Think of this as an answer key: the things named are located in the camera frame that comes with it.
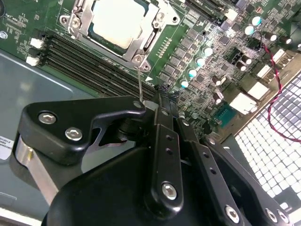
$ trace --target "motherboard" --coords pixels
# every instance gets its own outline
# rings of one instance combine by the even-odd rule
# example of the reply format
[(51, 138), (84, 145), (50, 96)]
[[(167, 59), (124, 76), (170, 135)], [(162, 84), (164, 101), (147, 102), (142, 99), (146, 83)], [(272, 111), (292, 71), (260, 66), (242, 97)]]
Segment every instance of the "motherboard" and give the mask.
[(177, 96), (200, 135), (256, 112), (301, 47), (301, 0), (0, 0), (0, 49), (95, 97)]

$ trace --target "cable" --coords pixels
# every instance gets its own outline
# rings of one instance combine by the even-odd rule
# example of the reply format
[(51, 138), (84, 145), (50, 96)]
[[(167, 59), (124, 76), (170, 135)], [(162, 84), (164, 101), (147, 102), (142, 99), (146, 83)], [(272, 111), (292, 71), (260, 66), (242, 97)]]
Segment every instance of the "cable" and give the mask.
[(279, 132), (271, 123), (271, 110), (272, 110), (272, 107), (274, 105), (274, 103), (279, 99), (279, 96), (282, 94), (282, 89), (283, 89), (283, 86), (281, 84), (281, 81), (280, 81), (280, 77), (279, 77), (279, 71), (277, 70), (276, 68), (276, 63), (274, 61), (274, 56), (273, 54), (271, 53), (271, 51), (268, 49), (268, 47), (265, 45), (265, 44), (262, 44), (262, 41), (261, 41), (261, 47), (265, 50), (265, 52), (267, 54), (269, 54), (270, 56), (270, 61), (271, 61), (271, 64), (272, 64), (272, 68), (274, 69), (275, 71), (275, 77), (276, 77), (276, 80), (277, 80), (277, 83), (278, 83), (278, 93), (274, 96), (274, 98), (271, 100), (270, 104), (269, 104), (269, 107), (268, 107), (268, 123), (269, 123), (269, 126), (271, 127), (272, 130), (274, 130), (276, 133), (278, 133), (281, 137), (285, 138), (285, 139), (288, 139), (288, 140), (291, 140), (293, 142), (299, 142), (301, 143), (301, 140), (299, 139), (296, 139), (296, 138), (291, 138), (291, 137), (287, 137), (285, 136), (283, 133)]
[(143, 103), (143, 91), (142, 91), (142, 81), (141, 81), (141, 73), (140, 68), (137, 69), (138, 72), (138, 83), (139, 83), (139, 100)]

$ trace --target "white label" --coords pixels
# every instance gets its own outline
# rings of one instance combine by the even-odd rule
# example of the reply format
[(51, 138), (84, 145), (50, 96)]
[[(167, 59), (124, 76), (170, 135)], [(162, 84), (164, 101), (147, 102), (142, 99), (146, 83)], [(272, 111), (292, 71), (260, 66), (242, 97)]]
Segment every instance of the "white label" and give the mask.
[(13, 145), (12, 140), (0, 136), (0, 159), (6, 160), (9, 158)]

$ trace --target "metal mesh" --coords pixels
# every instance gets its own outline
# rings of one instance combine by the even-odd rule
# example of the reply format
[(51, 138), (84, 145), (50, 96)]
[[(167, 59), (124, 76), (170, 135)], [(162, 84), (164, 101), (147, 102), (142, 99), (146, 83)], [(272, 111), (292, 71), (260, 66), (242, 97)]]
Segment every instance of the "metal mesh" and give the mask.
[[(301, 75), (284, 89), (271, 111), (275, 128), (297, 139), (301, 139), (300, 95)], [(272, 198), (290, 186), (301, 200), (301, 144), (285, 140), (269, 127), (267, 108), (236, 136), (236, 140), (262, 188)], [(286, 209), (287, 203), (282, 203), (281, 207)]]

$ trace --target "red wire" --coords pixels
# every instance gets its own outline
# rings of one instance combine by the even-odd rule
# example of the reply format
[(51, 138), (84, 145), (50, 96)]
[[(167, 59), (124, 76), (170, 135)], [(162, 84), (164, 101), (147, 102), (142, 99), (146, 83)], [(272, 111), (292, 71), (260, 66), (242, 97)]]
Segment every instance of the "red wire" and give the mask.
[(276, 94), (276, 96), (271, 100), (270, 104), (269, 104), (269, 108), (268, 108), (268, 122), (269, 122), (269, 126), (272, 128), (272, 130), (274, 130), (276, 133), (278, 133), (281, 137), (291, 140), (293, 142), (299, 142), (301, 143), (301, 140), (296, 139), (296, 138), (291, 138), (291, 137), (287, 137), (285, 136), (283, 133), (280, 133), (271, 123), (271, 110), (272, 110), (272, 106), (274, 105), (274, 103), (278, 100), (279, 96), (282, 94), (282, 89), (283, 86), (281, 84), (280, 81), (280, 77), (279, 77), (279, 71), (276, 68), (276, 64), (275, 61), (273, 59), (273, 54), (271, 53), (271, 51), (268, 49), (268, 47), (266, 45), (262, 45), (262, 47), (264, 48), (264, 50), (269, 54), (270, 56), (270, 60), (272, 63), (272, 67), (275, 70), (275, 75), (276, 75), (276, 80), (278, 82), (278, 93)]

